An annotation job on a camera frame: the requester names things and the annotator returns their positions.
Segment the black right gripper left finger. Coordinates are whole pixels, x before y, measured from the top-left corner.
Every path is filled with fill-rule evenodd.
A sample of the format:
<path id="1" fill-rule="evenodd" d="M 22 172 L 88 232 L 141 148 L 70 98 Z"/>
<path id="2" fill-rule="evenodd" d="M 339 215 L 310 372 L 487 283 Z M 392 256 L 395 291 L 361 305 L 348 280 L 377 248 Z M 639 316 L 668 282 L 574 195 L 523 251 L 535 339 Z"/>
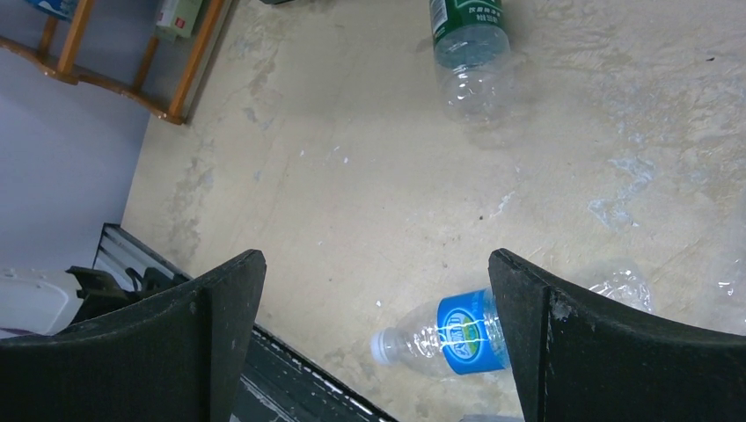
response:
<path id="1" fill-rule="evenodd" d="M 2 420 L 228 420 L 266 271 L 248 250 L 54 336 L 3 340 Z"/>

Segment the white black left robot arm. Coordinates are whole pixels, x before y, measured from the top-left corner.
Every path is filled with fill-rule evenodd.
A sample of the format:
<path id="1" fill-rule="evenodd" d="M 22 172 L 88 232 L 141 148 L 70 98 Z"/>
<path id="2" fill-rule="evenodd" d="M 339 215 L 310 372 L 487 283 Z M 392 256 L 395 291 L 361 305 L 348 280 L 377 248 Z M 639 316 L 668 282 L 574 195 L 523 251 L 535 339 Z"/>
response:
<path id="1" fill-rule="evenodd" d="M 1 338 L 27 335 L 53 336 L 72 324 L 100 317 L 187 281 L 154 267 L 143 275 L 125 270 L 130 290 L 112 274 L 72 266 L 64 271 L 1 270 Z"/>

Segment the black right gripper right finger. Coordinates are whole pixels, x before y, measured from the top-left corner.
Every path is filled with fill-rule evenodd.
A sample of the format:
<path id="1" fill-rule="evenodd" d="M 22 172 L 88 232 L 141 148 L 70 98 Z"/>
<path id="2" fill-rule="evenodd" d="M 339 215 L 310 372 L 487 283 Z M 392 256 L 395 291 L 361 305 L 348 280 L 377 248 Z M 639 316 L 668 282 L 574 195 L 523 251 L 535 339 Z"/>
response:
<path id="1" fill-rule="evenodd" d="M 506 249 L 488 272 L 526 420 L 744 420 L 744 337 L 628 307 Z"/>

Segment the blue label water bottle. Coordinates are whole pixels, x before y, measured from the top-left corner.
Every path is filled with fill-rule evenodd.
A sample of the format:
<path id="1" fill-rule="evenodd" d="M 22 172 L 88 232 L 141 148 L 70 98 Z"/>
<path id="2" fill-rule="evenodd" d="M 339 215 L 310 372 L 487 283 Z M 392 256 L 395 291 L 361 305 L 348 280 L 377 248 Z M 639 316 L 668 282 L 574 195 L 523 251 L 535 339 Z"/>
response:
<path id="1" fill-rule="evenodd" d="M 598 261 L 571 276 L 592 292 L 652 314 L 647 279 L 629 258 Z M 450 378 L 507 370 L 508 347 L 490 287 L 424 303 L 393 327 L 372 335 L 371 355 L 380 365 Z"/>

